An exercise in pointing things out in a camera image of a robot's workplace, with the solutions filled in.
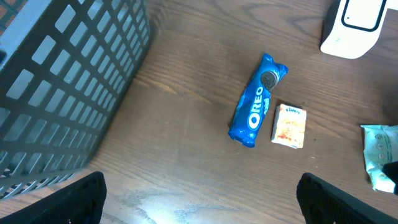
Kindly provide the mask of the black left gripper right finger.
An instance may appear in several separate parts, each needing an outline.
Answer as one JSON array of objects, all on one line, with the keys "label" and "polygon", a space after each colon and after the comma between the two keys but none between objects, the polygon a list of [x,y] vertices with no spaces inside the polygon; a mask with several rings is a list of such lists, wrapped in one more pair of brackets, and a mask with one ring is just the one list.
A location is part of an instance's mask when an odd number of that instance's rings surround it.
[{"label": "black left gripper right finger", "polygon": [[397,224],[396,218],[311,173],[302,175],[296,196],[306,223]]}]

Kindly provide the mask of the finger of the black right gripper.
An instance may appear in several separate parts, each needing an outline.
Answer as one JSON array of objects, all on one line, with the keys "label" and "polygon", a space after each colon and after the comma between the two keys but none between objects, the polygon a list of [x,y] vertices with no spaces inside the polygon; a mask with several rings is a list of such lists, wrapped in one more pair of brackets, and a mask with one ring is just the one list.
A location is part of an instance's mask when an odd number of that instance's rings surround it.
[{"label": "finger of the black right gripper", "polygon": [[383,173],[395,183],[393,193],[397,195],[397,184],[398,184],[398,162],[391,162],[385,164],[382,168]]}]

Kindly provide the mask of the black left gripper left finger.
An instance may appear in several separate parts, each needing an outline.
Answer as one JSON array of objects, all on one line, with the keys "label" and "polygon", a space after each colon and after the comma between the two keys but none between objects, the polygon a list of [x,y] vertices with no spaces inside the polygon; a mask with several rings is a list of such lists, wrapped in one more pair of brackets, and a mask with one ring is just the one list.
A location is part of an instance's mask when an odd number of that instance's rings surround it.
[{"label": "black left gripper left finger", "polygon": [[1,224],[99,224],[106,194],[104,175],[96,171],[1,218]]}]

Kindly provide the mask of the teal green snack packet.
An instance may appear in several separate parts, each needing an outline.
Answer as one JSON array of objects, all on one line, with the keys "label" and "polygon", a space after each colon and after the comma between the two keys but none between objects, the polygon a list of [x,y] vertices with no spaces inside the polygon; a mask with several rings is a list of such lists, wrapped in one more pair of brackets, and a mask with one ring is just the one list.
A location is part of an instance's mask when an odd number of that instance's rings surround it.
[{"label": "teal green snack packet", "polygon": [[397,125],[361,125],[364,129],[364,162],[373,190],[393,193],[397,184],[383,171],[397,162]]}]

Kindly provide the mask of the small orange snack box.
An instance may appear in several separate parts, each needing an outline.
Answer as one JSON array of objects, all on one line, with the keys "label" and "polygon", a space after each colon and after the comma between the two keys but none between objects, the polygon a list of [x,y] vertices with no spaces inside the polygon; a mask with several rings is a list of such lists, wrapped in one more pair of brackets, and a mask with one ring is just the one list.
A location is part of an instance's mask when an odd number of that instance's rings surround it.
[{"label": "small orange snack box", "polygon": [[303,148],[307,111],[280,104],[276,109],[271,142],[294,149]]}]

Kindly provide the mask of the blue Oreo cookie pack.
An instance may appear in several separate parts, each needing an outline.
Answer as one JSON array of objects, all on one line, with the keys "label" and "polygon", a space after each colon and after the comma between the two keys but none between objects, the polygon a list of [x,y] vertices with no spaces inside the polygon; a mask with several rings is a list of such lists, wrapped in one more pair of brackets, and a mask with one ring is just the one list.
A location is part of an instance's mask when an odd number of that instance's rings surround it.
[{"label": "blue Oreo cookie pack", "polygon": [[246,147],[255,146],[258,132],[269,109],[271,91],[288,71],[288,67],[275,62],[271,55],[262,56],[235,109],[228,131],[231,139]]}]

